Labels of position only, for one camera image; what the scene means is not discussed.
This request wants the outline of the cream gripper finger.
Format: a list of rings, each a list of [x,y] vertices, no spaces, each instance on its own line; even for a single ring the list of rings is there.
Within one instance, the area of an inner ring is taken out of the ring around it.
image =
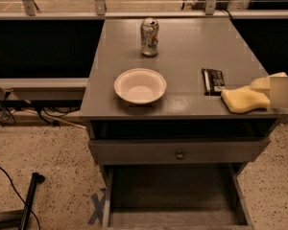
[[[279,72],[264,78],[255,79],[250,83],[250,89],[254,91],[268,91],[271,89],[270,85],[271,78],[281,78],[281,77],[287,77],[287,74],[285,72]]]

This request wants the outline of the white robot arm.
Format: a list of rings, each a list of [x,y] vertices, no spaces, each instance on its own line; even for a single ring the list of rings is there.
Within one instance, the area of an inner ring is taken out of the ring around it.
[[[255,79],[251,89],[268,95],[271,108],[288,108],[288,75],[284,72]]]

